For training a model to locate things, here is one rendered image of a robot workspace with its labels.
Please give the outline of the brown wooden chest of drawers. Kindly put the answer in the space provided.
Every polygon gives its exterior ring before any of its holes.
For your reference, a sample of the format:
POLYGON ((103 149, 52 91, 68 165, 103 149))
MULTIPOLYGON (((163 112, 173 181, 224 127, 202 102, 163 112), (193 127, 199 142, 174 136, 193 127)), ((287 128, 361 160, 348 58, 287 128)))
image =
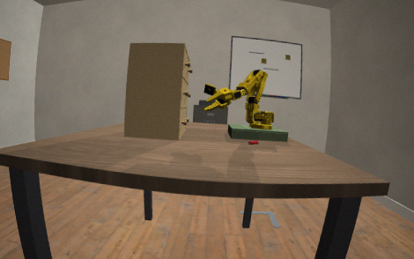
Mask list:
POLYGON ((180 140, 185 43, 130 43, 124 136, 180 140))

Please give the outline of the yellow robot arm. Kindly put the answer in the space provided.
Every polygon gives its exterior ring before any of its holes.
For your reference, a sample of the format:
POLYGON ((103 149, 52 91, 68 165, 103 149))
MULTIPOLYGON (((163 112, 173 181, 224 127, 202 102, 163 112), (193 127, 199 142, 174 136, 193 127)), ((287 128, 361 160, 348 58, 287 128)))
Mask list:
POLYGON ((232 92, 231 100, 240 99, 242 96, 248 93, 248 96, 247 96, 248 103, 246 103, 246 110, 247 110, 246 121, 249 123, 249 127, 251 127, 252 129, 272 130, 271 120, 272 120, 273 113, 263 112, 263 111, 261 111, 260 113, 260 110, 258 110, 259 104, 257 104, 257 102, 259 102, 262 97, 262 93, 265 87, 265 82, 266 82, 267 77, 268 77, 268 74, 265 71, 262 72, 261 70, 253 70, 247 76, 247 78, 244 80, 243 83, 238 84, 236 90, 233 90, 233 91, 230 90, 232 92), (255 93, 256 93, 256 96, 253 97, 255 93), (252 123, 260 124, 259 122, 262 122, 262 125, 251 126, 252 123))

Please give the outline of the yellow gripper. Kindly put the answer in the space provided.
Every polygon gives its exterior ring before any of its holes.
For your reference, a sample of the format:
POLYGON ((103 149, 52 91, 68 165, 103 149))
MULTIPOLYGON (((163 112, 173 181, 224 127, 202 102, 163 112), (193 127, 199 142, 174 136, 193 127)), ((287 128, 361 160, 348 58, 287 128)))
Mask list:
POLYGON ((214 103, 206 107, 204 111, 211 111, 215 108, 226 108, 231 104, 231 91, 227 88, 216 90, 216 86, 205 84, 204 93, 212 95, 206 102, 211 102, 214 100, 214 103), (215 93, 215 94, 214 94, 215 93))

